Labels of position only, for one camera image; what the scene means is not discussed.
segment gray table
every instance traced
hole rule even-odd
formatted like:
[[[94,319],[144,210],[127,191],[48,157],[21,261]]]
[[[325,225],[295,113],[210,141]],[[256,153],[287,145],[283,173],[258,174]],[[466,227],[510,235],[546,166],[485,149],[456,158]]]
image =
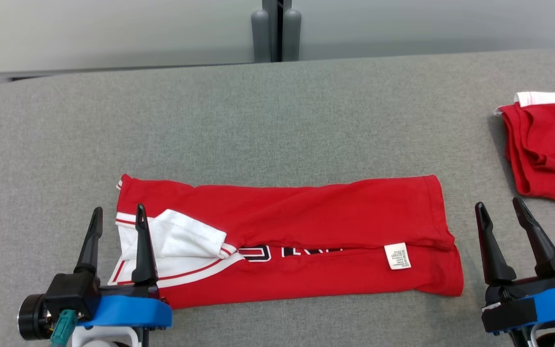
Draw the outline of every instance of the gray table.
[[[86,73],[0,87],[0,346],[17,309],[72,270],[104,207],[99,275],[119,257],[122,173],[200,184],[303,186],[436,174],[464,267],[460,298],[419,292],[176,311],[153,346],[508,346],[480,322],[474,204],[518,276],[533,255],[511,206],[504,127],[522,90],[555,92],[555,51],[467,53]],[[555,242],[555,202],[528,199]],[[44,346],[46,343],[35,343]]]

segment red fabric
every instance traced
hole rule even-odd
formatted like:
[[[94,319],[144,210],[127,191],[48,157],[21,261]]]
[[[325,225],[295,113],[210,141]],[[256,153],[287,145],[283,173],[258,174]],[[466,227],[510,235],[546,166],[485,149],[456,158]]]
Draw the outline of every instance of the red fabric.
[[[134,214],[138,203],[147,217],[172,209],[225,231],[225,243],[236,248],[269,246],[270,261],[238,261],[161,288],[173,308],[405,290],[459,296],[463,289],[435,176],[325,187],[192,187],[127,175],[122,182],[120,213]],[[399,242],[412,267],[391,270],[383,246]],[[284,248],[302,255],[287,256]],[[305,252],[317,249],[324,251]]]
[[[517,191],[555,200],[555,104],[503,106],[506,156]]]

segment teal connector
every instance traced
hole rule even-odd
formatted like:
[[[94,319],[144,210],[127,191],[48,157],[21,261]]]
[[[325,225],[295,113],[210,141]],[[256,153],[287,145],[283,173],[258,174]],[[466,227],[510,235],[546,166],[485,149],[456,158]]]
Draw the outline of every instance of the teal connector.
[[[53,347],[66,347],[68,340],[79,324],[79,318],[74,310],[64,310],[59,315],[59,320],[55,325],[53,334],[51,335],[51,344]]]

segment red jersey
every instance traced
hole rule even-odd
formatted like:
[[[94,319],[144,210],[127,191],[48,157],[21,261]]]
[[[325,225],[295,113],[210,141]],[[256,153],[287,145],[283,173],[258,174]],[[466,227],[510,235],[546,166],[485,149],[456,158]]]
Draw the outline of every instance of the red jersey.
[[[109,284],[131,283],[133,214],[142,203],[158,286],[173,308],[405,290],[458,296],[463,289],[435,176],[192,187],[124,175],[118,187],[122,256]]]

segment folded red shirt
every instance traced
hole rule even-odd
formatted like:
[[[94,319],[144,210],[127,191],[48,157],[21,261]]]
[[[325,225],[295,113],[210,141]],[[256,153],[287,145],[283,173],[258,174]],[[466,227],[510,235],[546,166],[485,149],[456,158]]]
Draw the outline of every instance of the folded red shirt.
[[[506,155],[520,194],[555,200],[555,93],[527,94],[546,96],[546,103],[516,97],[514,105],[499,108],[507,129]]]
[[[130,283],[142,203],[158,286],[173,308],[405,290],[458,296],[463,289],[435,176],[192,187],[124,175],[119,187],[122,257],[109,283]]]

